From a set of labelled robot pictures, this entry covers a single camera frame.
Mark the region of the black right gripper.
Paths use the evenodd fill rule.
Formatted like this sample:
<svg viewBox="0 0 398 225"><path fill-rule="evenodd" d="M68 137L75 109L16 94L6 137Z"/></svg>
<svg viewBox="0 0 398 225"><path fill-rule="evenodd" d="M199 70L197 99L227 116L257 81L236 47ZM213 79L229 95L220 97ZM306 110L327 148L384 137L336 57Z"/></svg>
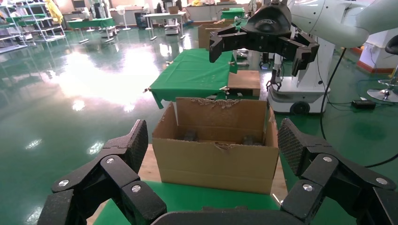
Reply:
<svg viewBox="0 0 398 225"><path fill-rule="evenodd" d="M292 61L291 75L297 76L315 60L320 45L303 32L290 39L290 28L291 12L286 2L271 1L248 19L241 32L235 26L210 32L209 62L216 62L223 52L241 48L278 53Z"/></svg>

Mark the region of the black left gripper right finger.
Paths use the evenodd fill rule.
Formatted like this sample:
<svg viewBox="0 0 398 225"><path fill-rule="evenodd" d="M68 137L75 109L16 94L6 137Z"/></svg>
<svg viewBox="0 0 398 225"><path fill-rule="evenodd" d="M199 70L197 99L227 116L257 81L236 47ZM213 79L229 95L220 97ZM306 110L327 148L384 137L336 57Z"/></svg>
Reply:
<svg viewBox="0 0 398 225"><path fill-rule="evenodd" d="M308 225L330 198L359 225L397 224L397 185L391 179L343 157L325 139L299 131L290 119L282 120L277 138L298 177L281 204L283 212Z"/></svg>

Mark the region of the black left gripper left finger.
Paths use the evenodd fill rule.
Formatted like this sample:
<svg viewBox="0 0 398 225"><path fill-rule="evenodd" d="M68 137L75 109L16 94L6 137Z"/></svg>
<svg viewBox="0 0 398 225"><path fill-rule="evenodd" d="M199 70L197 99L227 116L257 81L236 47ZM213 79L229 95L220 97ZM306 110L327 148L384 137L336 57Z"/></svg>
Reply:
<svg viewBox="0 0 398 225"><path fill-rule="evenodd" d="M167 212L165 202L139 177L148 147L145 120L108 140L97 157L52 185L40 225L85 225L99 206L113 200L132 225L149 225Z"/></svg>

